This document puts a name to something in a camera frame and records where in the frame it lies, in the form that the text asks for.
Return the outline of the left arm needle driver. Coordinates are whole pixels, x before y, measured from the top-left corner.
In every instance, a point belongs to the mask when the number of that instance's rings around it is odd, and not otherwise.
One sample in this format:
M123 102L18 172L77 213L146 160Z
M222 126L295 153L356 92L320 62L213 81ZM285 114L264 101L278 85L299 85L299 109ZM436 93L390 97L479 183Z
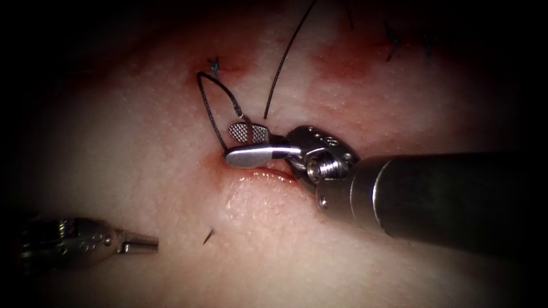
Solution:
M71 218L58 226L60 244L57 264L60 268L95 265L117 251L118 236L113 227L101 220Z

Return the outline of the right arm needle driver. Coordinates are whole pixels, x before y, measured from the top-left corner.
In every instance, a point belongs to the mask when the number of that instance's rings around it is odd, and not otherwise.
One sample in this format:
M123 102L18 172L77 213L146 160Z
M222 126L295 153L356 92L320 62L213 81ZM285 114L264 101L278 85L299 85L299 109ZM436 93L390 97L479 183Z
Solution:
M311 125L301 125L287 134L290 145L301 153L286 159L302 185L316 185L323 179L343 179L360 161L358 153L341 138Z

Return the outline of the right arm needle driver jaw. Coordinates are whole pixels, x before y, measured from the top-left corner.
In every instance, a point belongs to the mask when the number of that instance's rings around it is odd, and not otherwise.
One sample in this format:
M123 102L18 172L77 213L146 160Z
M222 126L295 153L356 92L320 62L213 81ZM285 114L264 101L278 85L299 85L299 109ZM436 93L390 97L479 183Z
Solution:
M257 168L276 159L286 159L298 156L301 149L282 144L251 144L240 145L228 149L224 154L224 161L233 168Z
M261 124L233 123L228 127L228 132L241 144L288 145L286 137L273 134L268 127Z

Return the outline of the left arm needle driver jaw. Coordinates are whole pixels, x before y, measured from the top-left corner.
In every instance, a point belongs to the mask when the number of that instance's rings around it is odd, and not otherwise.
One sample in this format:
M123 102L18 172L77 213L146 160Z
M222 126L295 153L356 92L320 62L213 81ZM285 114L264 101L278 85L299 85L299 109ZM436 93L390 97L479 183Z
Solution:
M158 244L123 244L120 249L121 254L147 254L158 251Z
M150 245L150 246L159 245L159 239L154 236L148 236L148 235L134 233L126 230L117 230L116 233L118 235L119 242L121 244Z

